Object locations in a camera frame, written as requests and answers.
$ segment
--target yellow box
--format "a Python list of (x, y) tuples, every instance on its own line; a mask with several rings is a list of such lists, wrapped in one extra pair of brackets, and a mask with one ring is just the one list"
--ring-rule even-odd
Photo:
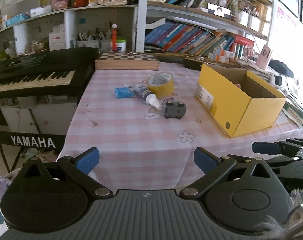
[(286, 101), (282, 93), (250, 71), (206, 64), (195, 96), (230, 137), (273, 126)]

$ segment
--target metal screw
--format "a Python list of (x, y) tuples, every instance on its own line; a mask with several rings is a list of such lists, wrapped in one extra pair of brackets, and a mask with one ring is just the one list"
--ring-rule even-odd
[(183, 193), (186, 196), (194, 196), (198, 194), (198, 190), (192, 187), (187, 187), (183, 189)]
[(110, 194), (110, 190), (104, 187), (98, 188), (95, 190), (97, 196), (107, 196)]

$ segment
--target pink and white tablecloth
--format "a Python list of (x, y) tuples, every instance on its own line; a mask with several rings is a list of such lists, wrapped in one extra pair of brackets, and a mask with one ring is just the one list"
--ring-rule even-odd
[(177, 88), (171, 97), (186, 103), (187, 112), (181, 120), (165, 119), (138, 97), (115, 97), (115, 88), (146, 82), (156, 71), (97, 70), (78, 105), (59, 157), (76, 157), (97, 147), (100, 163), (90, 176), (101, 184), (112, 190), (165, 189), (186, 186), (204, 175), (193, 161), (196, 147), (218, 157), (253, 157), (257, 156), (251, 151), (254, 141), (303, 137), (303, 130), (288, 122), (230, 138), (194, 97), (199, 71), (172, 63), (161, 63), (160, 71), (174, 77)]

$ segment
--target packing tape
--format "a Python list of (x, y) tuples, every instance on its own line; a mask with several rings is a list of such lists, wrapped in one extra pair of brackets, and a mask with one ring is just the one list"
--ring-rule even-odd
[(147, 86), (157, 98), (167, 97), (174, 91), (174, 78), (166, 72), (156, 73), (150, 76), (147, 81)]

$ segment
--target white label sticker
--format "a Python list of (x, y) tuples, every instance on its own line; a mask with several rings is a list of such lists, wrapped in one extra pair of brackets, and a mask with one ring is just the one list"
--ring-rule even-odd
[(211, 108), (214, 97), (203, 86), (197, 85), (196, 95), (208, 109)]

